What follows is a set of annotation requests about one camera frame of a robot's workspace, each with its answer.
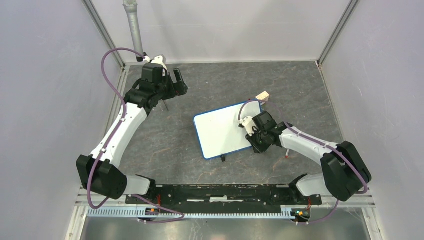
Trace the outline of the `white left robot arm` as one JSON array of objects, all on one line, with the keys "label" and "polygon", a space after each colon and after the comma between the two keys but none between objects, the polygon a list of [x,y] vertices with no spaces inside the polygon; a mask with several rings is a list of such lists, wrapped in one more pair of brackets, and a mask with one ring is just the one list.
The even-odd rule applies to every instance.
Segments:
[{"label": "white left robot arm", "polygon": [[80,155],[76,161],[82,186],[87,192],[114,200],[137,194],[145,204],[156,200],[157,190],[151,186],[151,179],[127,176],[119,166],[136,130],[158,103],[187,93],[188,86],[179,68],[174,68],[173,73],[176,81],[164,64],[147,63],[142,67],[141,77],[125,94],[124,106],[111,129],[90,155]]}]

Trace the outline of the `blue framed whiteboard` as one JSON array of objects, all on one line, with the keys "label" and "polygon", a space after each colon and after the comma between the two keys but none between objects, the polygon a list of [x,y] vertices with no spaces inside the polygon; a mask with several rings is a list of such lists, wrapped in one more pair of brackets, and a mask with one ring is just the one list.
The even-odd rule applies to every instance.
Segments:
[{"label": "blue framed whiteboard", "polygon": [[261,104],[253,101],[220,107],[196,114],[193,124],[202,156],[206,160],[219,158],[252,145],[246,140],[247,131],[239,127],[239,118],[255,117],[262,112]]}]

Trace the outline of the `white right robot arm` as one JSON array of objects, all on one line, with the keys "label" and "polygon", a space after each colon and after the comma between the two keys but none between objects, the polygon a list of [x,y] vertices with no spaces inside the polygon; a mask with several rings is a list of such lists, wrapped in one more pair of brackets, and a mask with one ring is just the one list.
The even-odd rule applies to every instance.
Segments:
[{"label": "white right robot arm", "polygon": [[264,111],[254,117],[238,118],[246,140],[258,154],[271,146],[294,151],[321,168],[319,174],[304,174],[292,181],[289,199],[302,204],[313,195],[331,195],[346,202],[368,191],[372,175],[357,148],[349,141],[335,143],[309,135],[287,122],[277,123]]}]

